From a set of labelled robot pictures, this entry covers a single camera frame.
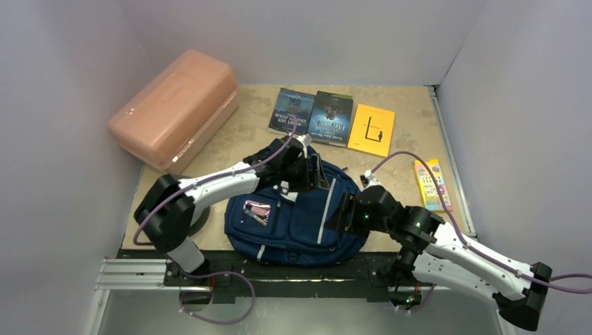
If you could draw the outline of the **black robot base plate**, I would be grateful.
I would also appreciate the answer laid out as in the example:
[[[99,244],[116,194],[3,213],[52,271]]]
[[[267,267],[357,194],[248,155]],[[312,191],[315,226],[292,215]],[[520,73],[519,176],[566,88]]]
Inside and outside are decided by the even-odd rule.
[[[433,292],[431,284],[405,275],[395,279],[392,252],[360,252],[328,267],[268,265],[234,251],[205,251],[206,262],[190,276],[167,261],[163,284],[182,290],[211,289],[216,304],[238,297],[337,298],[415,308]]]

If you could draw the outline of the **navy blue student backpack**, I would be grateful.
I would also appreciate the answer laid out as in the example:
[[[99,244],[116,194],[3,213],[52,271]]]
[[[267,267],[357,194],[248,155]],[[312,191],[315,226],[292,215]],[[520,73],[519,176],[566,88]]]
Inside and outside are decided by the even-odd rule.
[[[228,200],[224,232],[235,251],[272,265],[322,267],[346,261],[366,244],[368,234],[337,232],[325,228],[344,193],[360,193],[345,171],[327,161],[323,170],[328,190],[291,193],[273,186]],[[266,227],[243,212],[244,202],[271,205]]]

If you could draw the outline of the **pink highlighter marker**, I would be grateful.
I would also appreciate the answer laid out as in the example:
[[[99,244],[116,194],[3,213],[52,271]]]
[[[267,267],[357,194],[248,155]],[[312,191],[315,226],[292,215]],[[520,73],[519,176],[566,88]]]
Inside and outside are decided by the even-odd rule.
[[[266,227],[269,215],[271,214],[271,205],[254,200],[246,200],[244,202],[243,212],[263,227]]]

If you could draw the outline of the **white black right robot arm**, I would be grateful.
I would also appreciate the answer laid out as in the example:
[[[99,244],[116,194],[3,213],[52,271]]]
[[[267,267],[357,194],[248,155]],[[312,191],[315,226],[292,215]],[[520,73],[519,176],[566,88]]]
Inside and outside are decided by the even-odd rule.
[[[325,228],[359,236],[384,232],[398,242],[393,263],[377,273],[388,286],[419,281],[458,290],[494,305],[502,319],[520,329],[538,329],[549,266],[505,257],[458,234],[438,214],[402,205],[380,185],[345,194]]]

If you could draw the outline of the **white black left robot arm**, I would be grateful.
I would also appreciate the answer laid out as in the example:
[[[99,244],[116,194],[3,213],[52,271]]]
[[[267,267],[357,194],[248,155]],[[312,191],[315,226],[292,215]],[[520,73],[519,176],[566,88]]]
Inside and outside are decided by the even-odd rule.
[[[299,139],[283,137],[218,172],[189,179],[164,174],[133,214],[136,232],[144,233],[147,244],[180,267],[190,285],[200,285],[207,279],[208,266],[189,237],[197,217],[224,200],[281,184],[291,193],[326,186],[320,154]]]

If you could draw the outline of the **colourful crayon box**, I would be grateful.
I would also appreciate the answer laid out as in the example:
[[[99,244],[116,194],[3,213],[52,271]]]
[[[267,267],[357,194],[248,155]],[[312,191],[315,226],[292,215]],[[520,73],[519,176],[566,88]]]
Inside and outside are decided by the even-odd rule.
[[[452,202],[440,162],[438,159],[431,159],[425,163],[427,165],[419,160],[415,160],[414,163],[415,178],[424,207],[430,211],[444,211],[444,203],[446,209],[452,211]]]

